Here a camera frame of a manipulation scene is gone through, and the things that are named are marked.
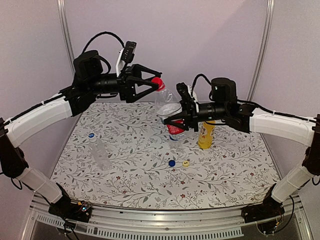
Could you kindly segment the left aluminium corner post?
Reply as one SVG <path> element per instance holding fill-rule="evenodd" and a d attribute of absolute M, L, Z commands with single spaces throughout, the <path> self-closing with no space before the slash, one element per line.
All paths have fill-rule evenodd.
<path fill-rule="evenodd" d="M 58 15 L 59 15 L 62 36 L 63 36 L 65 49 L 66 49 L 66 53 L 67 53 L 67 57 L 68 57 L 68 62 L 69 62 L 71 74 L 72 74 L 71 86 L 73 87 L 74 80 L 75 80 L 75 67 L 74 67 L 75 56 L 74 56 L 71 35 L 70 35 L 70 30 L 69 30 L 69 25 L 68 25 L 65 1 L 64 0 L 57 0 L 56 3 L 57 3 L 57 10 L 58 10 Z"/>

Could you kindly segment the red-capped clear bottle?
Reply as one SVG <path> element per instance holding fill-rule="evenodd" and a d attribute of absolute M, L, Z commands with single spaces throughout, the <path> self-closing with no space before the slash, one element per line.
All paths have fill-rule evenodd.
<path fill-rule="evenodd" d="M 182 109 L 182 107 L 175 94 L 165 87 L 162 91 L 156 91 L 155 109 L 156 115 L 160 118 L 161 122 L 164 123 L 165 118 L 176 113 L 178 110 Z M 183 129 L 172 125 L 165 126 L 168 134 L 176 135 L 184 132 Z"/>

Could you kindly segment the clear plastic bottle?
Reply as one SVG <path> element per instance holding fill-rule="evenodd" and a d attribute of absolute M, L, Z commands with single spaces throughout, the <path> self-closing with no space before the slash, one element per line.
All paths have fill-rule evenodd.
<path fill-rule="evenodd" d="M 93 139 L 90 139 L 88 137 L 88 140 L 88 147 L 90 153 L 95 162 L 97 163 L 98 167 L 104 172 L 109 171 L 112 168 L 112 165 L 103 142 L 97 137 L 96 134 Z"/>

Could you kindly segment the Pepsi bottle blue label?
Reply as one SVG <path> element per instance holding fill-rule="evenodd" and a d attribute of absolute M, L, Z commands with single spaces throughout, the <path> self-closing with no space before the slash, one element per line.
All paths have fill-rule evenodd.
<path fill-rule="evenodd" d="M 186 134 L 184 132 L 169 134 L 168 145 L 171 149 L 179 149 L 182 147 L 185 138 Z"/>

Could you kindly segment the red bottle cap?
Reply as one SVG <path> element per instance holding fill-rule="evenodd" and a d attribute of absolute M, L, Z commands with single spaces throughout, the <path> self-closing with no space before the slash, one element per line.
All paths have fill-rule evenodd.
<path fill-rule="evenodd" d="M 166 87 L 160 77 L 154 77 L 151 82 L 158 85 L 158 89 L 156 90 L 157 92 L 162 91 Z"/>

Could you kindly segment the right aluminium corner post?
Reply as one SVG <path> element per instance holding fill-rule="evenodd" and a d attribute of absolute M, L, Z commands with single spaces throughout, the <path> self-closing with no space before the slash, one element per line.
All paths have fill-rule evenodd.
<path fill-rule="evenodd" d="M 265 55 L 267 52 L 270 32 L 272 28 L 274 8 L 275 8 L 275 0 L 268 0 L 266 4 L 266 13 L 265 13 L 265 20 L 264 20 L 260 47 L 257 55 L 255 68 L 253 71 L 252 80 L 249 86 L 248 95 L 246 98 L 247 101 L 252 101 L 254 99 L 254 96 L 258 87 Z"/>

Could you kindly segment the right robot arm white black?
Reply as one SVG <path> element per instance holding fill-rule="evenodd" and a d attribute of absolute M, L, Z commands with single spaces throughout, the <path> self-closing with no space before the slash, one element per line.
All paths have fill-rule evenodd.
<path fill-rule="evenodd" d="M 258 213 L 269 218 L 284 200 L 320 174 L 320 118 L 301 117 L 268 110 L 251 101 L 239 100 L 236 83 L 225 77 L 211 80 L 210 102 L 197 103 L 185 83 L 176 86 L 182 111 L 165 117 L 164 124 L 198 131 L 198 123 L 221 120 L 244 133 L 262 133 L 292 140 L 306 146 L 303 162 L 267 192 Z"/>

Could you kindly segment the floral patterned table mat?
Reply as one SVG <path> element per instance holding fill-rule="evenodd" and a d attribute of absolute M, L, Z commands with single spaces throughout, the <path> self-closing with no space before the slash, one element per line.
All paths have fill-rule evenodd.
<path fill-rule="evenodd" d="M 209 149 L 198 136 L 189 131 L 172 148 L 152 103 L 95 103 L 51 179 L 76 200 L 162 210 L 253 204 L 279 181 L 259 134 L 218 126 Z"/>

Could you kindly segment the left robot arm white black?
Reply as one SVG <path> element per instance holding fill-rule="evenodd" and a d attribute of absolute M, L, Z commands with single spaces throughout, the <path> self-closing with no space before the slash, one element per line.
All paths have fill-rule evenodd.
<path fill-rule="evenodd" d="M 18 114 L 0 121 L 0 166 L 2 173 L 17 179 L 44 196 L 63 216 L 74 213 L 74 205 L 63 189 L 42 172 L 29 167 L 20 145 L 43 129 L 86 111 L 99 95 L 119 95 L 122 101 L 134 103 L 156 91 L 158 85 L 142 73 L 161 77 L 161 72 L 140 64 L 131 64 L 134 54 L 123 48 L 116 62 L 116 72 L 103 72 L 107 60 L 97 50 L 83 52 L 73 61 L 75 75 L 71 86 Z"/>

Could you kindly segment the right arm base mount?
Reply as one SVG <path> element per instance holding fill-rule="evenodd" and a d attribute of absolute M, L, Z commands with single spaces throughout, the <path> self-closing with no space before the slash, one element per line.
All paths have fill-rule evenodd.
<path fill-rule="evenodd" d="M 274 234 L 282 220 L 285 209 L 283 205 L 267 196 L 260 204 L 248 204 L 241 209 L 241 217 L 245 223 L 264 221 L 273 218 L 271 221 L 264 221 L 257 225 L 258 230 L 264 235 Z"/>

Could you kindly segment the blue Pepsi bottle cap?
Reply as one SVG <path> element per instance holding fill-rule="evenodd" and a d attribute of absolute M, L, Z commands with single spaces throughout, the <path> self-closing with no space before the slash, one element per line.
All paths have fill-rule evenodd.
<path fill-rule="evenodd" d="M 170 161 L 168 162 L 168 165 L 169 165 L 170 167 L 174 167 L 174 166 L 176 165 L 176 162 L 175 162 L 174 160 L 170 160 Z"/>

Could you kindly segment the yellow juice bottle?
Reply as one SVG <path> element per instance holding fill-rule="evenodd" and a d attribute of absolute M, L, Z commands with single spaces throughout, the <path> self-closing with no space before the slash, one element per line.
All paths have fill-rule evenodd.
<path fill-rule="evenodd" d="M 215 121 L 204 121 L 201 125 L 198 137 L 198 146 L 201 149 L 209 149 L 212 145 L 215 131 Z"/>

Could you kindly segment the aluminium corner post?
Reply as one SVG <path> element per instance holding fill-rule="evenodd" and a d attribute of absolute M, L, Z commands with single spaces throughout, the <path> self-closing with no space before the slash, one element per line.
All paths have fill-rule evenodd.
<path fill-rule="evenodd" d="M 264 20 L 260 47 L 257 55 L 255 68 L 253 71 L 252 80 L 249 86 L 248 95 L 246 98 L 247 101 L 252 101 L 254 99 L 254 96 L 258 87 L 265 55 L 267 52 L 270 32 L 272 28 L 274 8 L 275 8 L 275 0 L 268 0 L 266 4 L 266 13 L 265 13 L 265 20 Z"/>
<path fill-rule="evenodd" d="M 68 57 L 68 62 L 69 62 L 71 74 L 72 74 L 71 86 L 73 87 L 74 80 L 75 80 L 75 67 L 74 67 L 75 56 L 74 56 L 71 35 L 70 35 L 70 30 L 69 30 L 69 25 L 68 25 L 65 1 L 64 0 L 57 0 L 56 3 L 57 3 L 57 10 L 58 10 L 58 15 L 59 15 L 62 36 L 63 36 L 65 49 L 66 49 L 66 53 L 67 53 L 67 57 Z"/>

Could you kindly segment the pale yellow bottle cap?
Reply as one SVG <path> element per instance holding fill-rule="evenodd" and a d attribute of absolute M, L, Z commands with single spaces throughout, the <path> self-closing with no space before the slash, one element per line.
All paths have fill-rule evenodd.
<path fill-rule="evenodd" d="M 190 165 L 190 162 L 188 160 L 185 160 L 182 162 L 183 167 L 189 167 L 189 165 Z"/>

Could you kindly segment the white blue bottle cap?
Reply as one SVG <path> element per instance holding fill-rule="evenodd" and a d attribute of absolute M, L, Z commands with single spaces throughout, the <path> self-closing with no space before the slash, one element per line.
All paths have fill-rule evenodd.
<path fill-rule="evenodd" d="M 90 134 L 88 135 L 88 137 L 89 137 L 90 139 L 93 139 L 93 138 L 96 137 L 96 135 L 95 135 L 94 133 L 90 133 Z"/>

